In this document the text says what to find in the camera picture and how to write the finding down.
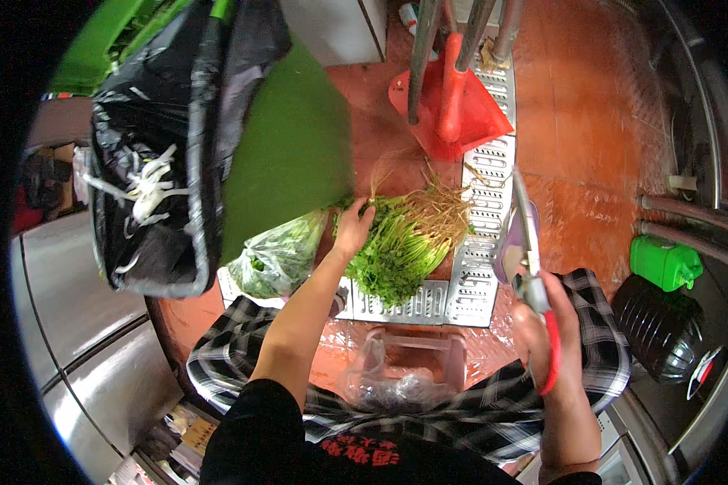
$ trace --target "floor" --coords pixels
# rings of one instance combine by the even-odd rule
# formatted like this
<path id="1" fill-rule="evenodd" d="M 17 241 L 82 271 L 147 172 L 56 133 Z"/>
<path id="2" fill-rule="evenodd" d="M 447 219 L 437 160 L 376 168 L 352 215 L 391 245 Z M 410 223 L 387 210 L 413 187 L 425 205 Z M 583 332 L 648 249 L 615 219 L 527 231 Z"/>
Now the floor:
<path id="1" fill-rule="evenodd" d="M 408 68 L 411 42 L 394 10 L 387 62 L 328 69 L 351 106 L 359 195 L 371 192 L 373 179 L 381 182 L 377 193 L 385 196 L 423 186 L 423 152 L 387 98 L 389 80 Z M 608 298 L 630 274 L 636 196 L 666 193 L 665 175 L 674 168 L 669 120 L 647 59 L 635 17 L 613 2 L 525 4 L 513 51 L 516 163 L 540 211 L 543 267 L 560 273 L 591 268 Z M 459 183 L 458 165 L 435 169 L 446 183 Z M 327 235 L 320 256 L 330 244 Z M 447 261 L 432 278 L 447 278 L 449 267 Z M 467 386 L 514 360 L 511 304 L 510 292 L 500 289 L 489 328 L 441 330 L 466 337 Z M 223 311 L 217 285 L 199 298 L 162 299 L 152 306 L 167 353 L 180 364 Z M 372 327 L 330 320 L 311 381 L 333 390 Z"/>

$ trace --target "black t-shirt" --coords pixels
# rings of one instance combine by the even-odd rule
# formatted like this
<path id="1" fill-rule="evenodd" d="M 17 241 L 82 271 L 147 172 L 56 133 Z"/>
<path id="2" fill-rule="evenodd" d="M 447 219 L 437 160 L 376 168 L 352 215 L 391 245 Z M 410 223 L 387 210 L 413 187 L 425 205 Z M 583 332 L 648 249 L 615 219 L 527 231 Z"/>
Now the black t-shirt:
<path id="1" fill-rule="evenodd" d="M 474 453 L 394 435 L 305 441 L 300 407 L 274 380 L 248 383 L 210 438 L 203 485 L 237 483 L 500 483 L 514 478 Z M 600 485 L 595 473 L 553 482 Z"/>

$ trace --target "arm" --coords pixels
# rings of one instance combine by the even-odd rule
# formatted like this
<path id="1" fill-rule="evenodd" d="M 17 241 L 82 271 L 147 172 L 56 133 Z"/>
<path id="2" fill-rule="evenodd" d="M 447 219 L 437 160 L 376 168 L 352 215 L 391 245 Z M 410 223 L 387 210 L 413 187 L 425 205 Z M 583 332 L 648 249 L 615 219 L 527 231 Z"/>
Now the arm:
<path id="1" fill-rule="evenodd" d="M 582 387 L 582 351 L 577 312 L 561 282 L 542 272 L 550 306 L 561 332 L 561 368 L 553 390 L 544 396 L 540 483 L 572 472 L 596 471 L 601 455 L 601 431 Z M 547 376 L 547 330 L 531 309 L 517 302 L 512 308 L 515 349 L 526 365 L 531 360 L 538 383 Z"/>
<path id="2" fill-rule="evenodd" d="M 313 275 L 294 293 L 265 335 L 250 380 L 271 379 L 283 385 L 304 410 L 307 382 L 334 292 L 350 260 L 366 242 L 375 207 L 359 219 L 366 198 L 340 216 L 334 247 Z"/>

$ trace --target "red dustpan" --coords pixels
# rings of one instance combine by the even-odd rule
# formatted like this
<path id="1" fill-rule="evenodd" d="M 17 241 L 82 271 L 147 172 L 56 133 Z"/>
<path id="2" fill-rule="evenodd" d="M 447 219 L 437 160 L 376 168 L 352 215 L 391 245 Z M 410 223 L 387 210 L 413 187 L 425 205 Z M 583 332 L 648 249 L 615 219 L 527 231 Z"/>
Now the red dustpan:
<path id="1" fill-rule="evenodd" d="M 477 45 L 479 38 L 466 41 L 470 44 L 465 46 L 468 51 L 471 45 Z M 415 43 L 418 42 L 419 35 L 416 35 Z M 410 71 L 399 74 L 388 88 L 391 104 L 408 119 L 410 131 L 434 160 L 458 160 L 466 151 L 512 131 L 512 125 L 491 94 L 466 67 L 471 55 L 462 54 L 463 60 L 458 60 L 462 43 L 461 34 L 450 34 L 439 60 L 427 65 L 423 63 L 425 75 L 422 89 L 421 76 L 414 75 L 411 79 Z M 418 46 L 415 55 L 421 55 Z M 463 72 L 457 69 L 458 63 L 464 65 Z M 416 71 L 421 67 L 421 63 L 416 63 L 415 59 L 412 65 L 413 68 L 417 66 Z M 419 95 L 414 94 L 416 106 L 413 116 L 410 116 L 408 108 L 411 82 L 414 89 L 420 89 Z"/>

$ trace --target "plastic bottle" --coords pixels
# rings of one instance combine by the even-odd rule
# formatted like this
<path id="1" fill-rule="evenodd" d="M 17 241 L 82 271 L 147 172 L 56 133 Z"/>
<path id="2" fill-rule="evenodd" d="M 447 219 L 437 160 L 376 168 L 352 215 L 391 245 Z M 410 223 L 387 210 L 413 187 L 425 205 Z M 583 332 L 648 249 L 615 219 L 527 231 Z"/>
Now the plastic bottle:
<path id="1" fill-rule="evenodd" d="M 693 287 L 703 266 L 695 249 L 654 236 L 639 236 L 631 241 L 631 272 L 674 291 L 682 285 Z"/>
<path id="2" fill-rule="evenodd" d="M 399 18 L 402 21 L 402 25 L 408 28 L 412 36 L 415 36 L 415 30 L 417 29 L 417 5 L 405 3 L 400 6 Z"/>

